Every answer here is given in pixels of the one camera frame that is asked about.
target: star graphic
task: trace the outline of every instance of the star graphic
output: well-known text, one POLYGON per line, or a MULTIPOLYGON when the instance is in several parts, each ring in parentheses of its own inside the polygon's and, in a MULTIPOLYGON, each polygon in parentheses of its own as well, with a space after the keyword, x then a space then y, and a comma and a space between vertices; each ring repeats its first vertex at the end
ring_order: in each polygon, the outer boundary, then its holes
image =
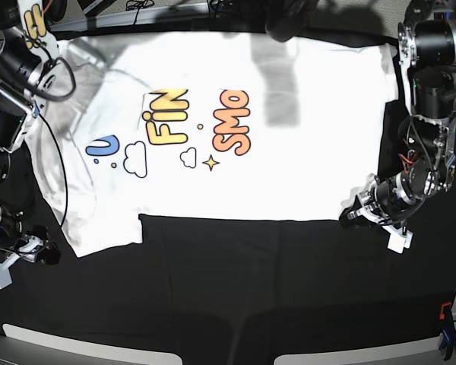
POLYGON ((218 165, 219 162, 216 162, 213 160, 213 155, 210 154, 210 159, 208 161, 203 162, 205 165, 208 165, 210 167, 210 171, 213 171, 213 166, 218 165))

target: cloud graphic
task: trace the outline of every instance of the cloud graphic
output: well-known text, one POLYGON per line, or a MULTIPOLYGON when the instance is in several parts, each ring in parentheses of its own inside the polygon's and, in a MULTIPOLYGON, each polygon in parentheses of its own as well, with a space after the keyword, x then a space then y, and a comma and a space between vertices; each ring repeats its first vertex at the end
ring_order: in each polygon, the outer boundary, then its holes
POLYGON ((184 166, 191 167, 192 169, 196 167, 196 149, 194 147, 189 148, 186 152, 182 152, 179 157, 184 163, 184 166))
POLYGON ((147 151, 144 142, 138 141, 125 148, 123 168, 127 173, 134 173, 141 179, 147 176, 147 151))

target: printed graphic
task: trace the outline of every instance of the printed graphic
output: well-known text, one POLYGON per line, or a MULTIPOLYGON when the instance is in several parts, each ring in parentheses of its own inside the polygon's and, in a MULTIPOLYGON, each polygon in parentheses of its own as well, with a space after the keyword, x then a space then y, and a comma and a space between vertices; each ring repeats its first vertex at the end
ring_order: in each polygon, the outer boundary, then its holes
POLYGON ((226 109, 218 109, 213 113, 214 118, 221 121, 214 127, 213 147, 219 152, 226 152, 235 145, 235 154, 242 156, 250 150, 250 138, 247 134, 250 128, 239 126, 239 118, 250 115, 249 96, 245 91, 225 90, 220 95, 220 101, 226 109))
POLYGON ((196 149, 189 148, 186 152, 182 152, 179 156, 185 167, 194 169, 196 167, 196 149))
POLYGON ((219 162, 216 162, 215 160, 213 160, 213 156, 212 155, 210 155, 210 159, 208 161, 205 161, 203 163, 210 167, 210 171, 213 171, 213 166, 219 164, 219 162))
POLYGON ((144 142, 138 141, 125 148, 123 168, 141 179, 147 176, 147 150, 144 142))
POLYGON ((112 154, 116 154, 120 149, 120 142, 114 135, 99 138, 92 142, 92 144, 95 145, 86 147, 86 153, 95 157, 111 156, 112 154))
POLYGON ((187 120, 186 110, 189 108, 189 102, 181 99, 187 93, 187 89, 162 89, 144 95, 142 119, 147 122, 145 128, 150 144, 182 144, 188 141, 188 136, 184 133, 171 133, 167 124, 161 124, 159 131, 155 125, 155 122, 184 122, 187 120), (148 103, 150 95, 159 95, 159 97, 148 103))
MULTIPOLYGON (((44 37, 47 34, 46 23, 44 22, 43 13, 39 4, 34 4, 32 9, 24 13, 24 20, 27 25, 27 35, 31 39, 37 40, 39 37, 44 37)), ((33 46, 39 48, 39 43, 32 43, 28 40, 27 48, 31 49, 33 46)))

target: white t-shirt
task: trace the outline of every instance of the white t-shirt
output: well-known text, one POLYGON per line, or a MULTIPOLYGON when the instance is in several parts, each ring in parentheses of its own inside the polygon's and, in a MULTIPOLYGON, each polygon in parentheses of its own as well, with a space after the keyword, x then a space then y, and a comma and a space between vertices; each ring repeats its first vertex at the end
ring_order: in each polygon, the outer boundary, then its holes
MULTIPOLYGON (((108 52, 109 40, 88 42, 108 52)), ((385 104, 398 98, 389 45, 247 33, 123 42, 108 71, 77 68, 77 93, 46 114, 68 177, 64 232, 79 257, 141 243, 139 214, 337 220, 378 168, 385 104)), ((55 145, 40 122, 27 143, 60 221, 55 145)))

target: black cloth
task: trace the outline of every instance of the black cloth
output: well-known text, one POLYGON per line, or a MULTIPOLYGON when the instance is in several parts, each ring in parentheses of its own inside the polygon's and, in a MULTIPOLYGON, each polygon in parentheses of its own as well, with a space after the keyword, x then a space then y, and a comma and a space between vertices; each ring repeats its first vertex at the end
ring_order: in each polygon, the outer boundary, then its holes
MULTIPOLYGON (((312 31, 312 37, 327 36, 312 31)), ((330 36, 350 46, 388 41, 330 36)), ((402 100, 387 106, 382 176, 401 170, 395 143, 406 114, 402 100)), ((328 148, 337 146, 328 142, 328 148)), ((24 174, 30 178, 32 172, 23 151, 12 163, 1 191, 19 204, 30 191, 24 174)), ((57 223, 34 185, 37 202, 29 224, 54 231, 57 223)), ((437 336, 441 305, 456 294, 456 178, 449 193, 429 199, 412 217, 414 238, 403 255, 387 249, 383 230, 342 230, 336 221, 141 220, 141 245, 77 259, 61 237, 59 265, 17 263, 14 283, 0 291, 0 333, 9 323, 82 341, 172 352, 184 364, 262 365, 281 354, 437 336)))

